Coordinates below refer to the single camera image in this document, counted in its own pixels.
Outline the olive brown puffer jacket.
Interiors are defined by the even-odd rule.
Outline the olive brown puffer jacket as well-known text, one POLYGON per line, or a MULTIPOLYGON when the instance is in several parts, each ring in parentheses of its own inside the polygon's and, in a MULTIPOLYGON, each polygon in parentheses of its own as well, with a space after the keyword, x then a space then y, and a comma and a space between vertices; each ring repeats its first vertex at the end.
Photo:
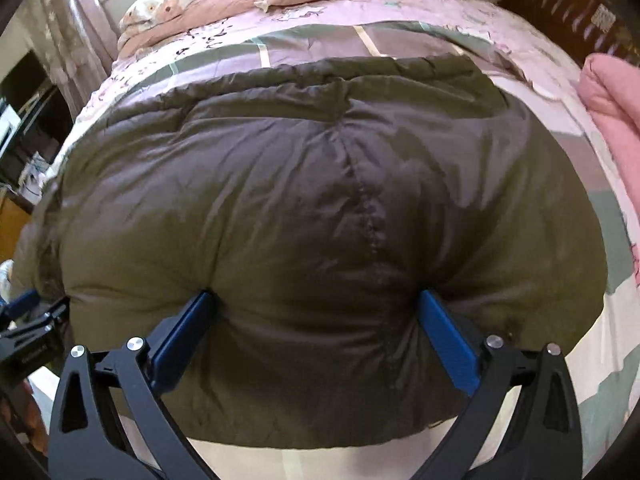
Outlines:
POLYGON ((78 344, 221 300, 165 398, 192 439, 363 446, 462 409, 418 323, 576 346, 608 280, 598 217, 534 113, 470 60, 331 58, 119 102, 50 181, 13 296, 70 298, 78 344))

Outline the pink striped bed sheet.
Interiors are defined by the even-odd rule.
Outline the pink striped bed sheet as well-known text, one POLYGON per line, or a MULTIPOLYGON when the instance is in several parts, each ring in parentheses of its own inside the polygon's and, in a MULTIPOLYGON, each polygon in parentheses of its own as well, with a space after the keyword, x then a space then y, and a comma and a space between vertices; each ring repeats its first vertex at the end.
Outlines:
MULTIPOLYGON (((477 0, 324 0, 253 9, 172 36, 115 65, 78 116, 43 194, 79 140, 132 96, 331 58, 442 56, 467 58, 534 113, 567 154, 598 217, 608 266, 603 308, 574 348, 559 345, 577 396, 582 470, 590 471, 612 448, 639 399, 639 292, 632 256, 638 230, 603 136, 579 99, 578 67, 498 6, 477 0)), ((466 399, 454 390, 464 399, 459 414, 466 399)), ((457 414, 417 434, 363 446, 250 448, 186 437, 226 479, 405 479, 434 451, 457 414)))

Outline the dark side cabinet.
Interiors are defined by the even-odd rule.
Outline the dark side cabinet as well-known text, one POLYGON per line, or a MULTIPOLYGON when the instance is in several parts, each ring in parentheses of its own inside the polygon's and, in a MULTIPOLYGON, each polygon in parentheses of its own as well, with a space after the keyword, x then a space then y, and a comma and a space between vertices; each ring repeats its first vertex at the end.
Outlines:
POLYGON ((1 135, 1 182, 17 190, 35 154, 52 164, 74 122, 61 90, 32 51, 2 79, 1 110, 18 116, 17 126, 1 135))

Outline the beige floral curtain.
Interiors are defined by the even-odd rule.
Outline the beige floral curtain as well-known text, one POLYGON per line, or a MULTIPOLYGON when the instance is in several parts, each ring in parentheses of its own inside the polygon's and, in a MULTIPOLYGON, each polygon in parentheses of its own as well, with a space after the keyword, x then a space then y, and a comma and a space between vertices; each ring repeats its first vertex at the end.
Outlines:
POLYGON ((76 117, 111 75, 117 34, 100 0, 23 0, 17 18, 76 117))

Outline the white floral pillow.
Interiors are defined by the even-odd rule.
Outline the white floral pillow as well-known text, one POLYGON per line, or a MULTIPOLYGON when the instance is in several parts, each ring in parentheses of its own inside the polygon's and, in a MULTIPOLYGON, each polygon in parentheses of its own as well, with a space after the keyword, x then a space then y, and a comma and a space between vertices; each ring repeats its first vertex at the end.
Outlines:
POLYGON ((122 50, 126 42, 134 36, 157 25, 166 23, 183 14, 196 0, 137 0, 119 21, 120 36, 117 49, 122 50))

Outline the pink folded blanket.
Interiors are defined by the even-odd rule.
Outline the pink folded blanket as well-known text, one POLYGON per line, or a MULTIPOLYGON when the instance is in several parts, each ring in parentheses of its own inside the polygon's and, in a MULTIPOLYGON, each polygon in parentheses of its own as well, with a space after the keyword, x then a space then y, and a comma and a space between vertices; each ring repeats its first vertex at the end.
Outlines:
POLYGON ((585 60, 578 94, 622 174, 639 175, 639 69, 595 53, 585 60))

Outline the dark wooden headboard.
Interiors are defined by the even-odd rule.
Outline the dark wooden headboard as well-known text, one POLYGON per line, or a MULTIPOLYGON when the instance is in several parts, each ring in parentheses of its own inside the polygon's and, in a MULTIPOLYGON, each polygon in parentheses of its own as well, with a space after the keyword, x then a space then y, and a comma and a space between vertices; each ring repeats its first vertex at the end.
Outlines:
POLYGON ((639 45, 608 0, 499 0, 499 6, 524 18, 578 65, 593 53, 639 64, 639 45))

